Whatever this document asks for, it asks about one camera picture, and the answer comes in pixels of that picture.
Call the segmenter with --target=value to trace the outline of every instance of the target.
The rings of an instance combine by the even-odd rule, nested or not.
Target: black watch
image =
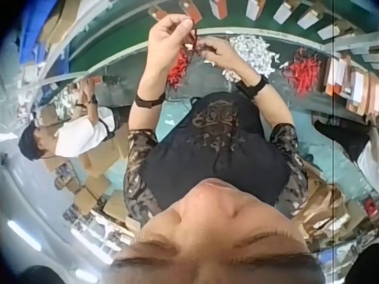
[[[166,93],[163,92],[163,94],[161,94],[160,97],[154,101],[145,101],[144,99],[140,98],[138,94],[134,101],[136,102],[136,105],[140,108],[152,108],[152,107],[155,107],[156,105],[162,105],[165,99],[166,99]]]
[[[264,88],[268,83],[268,79],[266,76],[261,75],[261,80],[256,86],[250,86],[247,87],[245,83],[240,80],[238,83],[236,83],[237,89],[246,95],[249,99],[253,99],[255,96],[257,96],[258,92]]]
[[[89,104],[97,105],[97,99],[96,99],[95,94],[93,94],[93,95],[91,96],[91,99],[89,100],[88,103],[89,103]]]

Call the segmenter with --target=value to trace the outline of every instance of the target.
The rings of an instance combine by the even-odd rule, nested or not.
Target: white t-shirt
[[[98,115],[108,125],[109,131],[114,131],[112,111],[109,108],[99,107]],[[85,115],[77,120],[66,122],[58,129],[55,136],[58,137],[55,155],[70,158],[99,145],[106,138],[107,129],[100,121],[92,125],[88,115]]]
[[[379,192],[379,165],[372,158],[370,141],[359,155],[357,163],[370,185]]]

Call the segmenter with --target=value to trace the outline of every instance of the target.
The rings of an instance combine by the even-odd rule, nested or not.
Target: ceiling light
[[[90,250],[94,255],[96,255],[105,264],[112,264],[113,258],[104,253],[99,247],[92,244],[87,240],[79,231],[71,229],[71,234],[74,235],[88,250]]]
[[[32,248],[37,251],[41,251],[41,245],[32,237],[28,235],[19,225],[14,221],[8,221],[8,226],[18,234],[24,241],[26,241]]]
[[[88,282],[88,283],[96,284],[98,282],[98,280],[99,280],[92,273],[89,273],[89,272],[84,271],[82,269],[77,269],[75,271],[75,275],[76,275],[77,278],[82,279],[82,280],[84,280],[85,282]]]

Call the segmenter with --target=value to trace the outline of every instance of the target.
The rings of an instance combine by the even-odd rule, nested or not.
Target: patterned sleeve
[[[274,127],[270,142],[276,146],[291,168],[291,176],[275,205],[276,209],[292,218],[307,201],[308,176],[298,150],[296,129],[292,124]]]
[[[129,158],[124,176],[124,200],[130,216],[145,225],[160,212],[157,202],[140,176],[140,167],[152,148],[157,144],[157,138],[152,130],[131,130],[129,139]]]

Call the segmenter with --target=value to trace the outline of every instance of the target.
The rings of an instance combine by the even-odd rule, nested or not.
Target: red wire
[[[304,48],[300,48],[294,55],[294,61],[290,64],[283,73],[288,80],[288,83],[296,90],[300,96],[313,90],[316,86],[320,62],[316,55],[306,57]]]
[[[196,52],[196,44],[197,44],[197,30],[194,30],[194,35],[189,34],[189,38],[192,41],[191,44],[193,46],[192,52],[189,55],[186,53],[185,46],[180,49],[178,58],[176,60],[175,66],[171,69],[170,73],[167,77],[167,84],[169,88],[177,90],[179,86],[181,86],[181,80],[185,77],[187,72],[187,67],[190,65],[193,55]]]

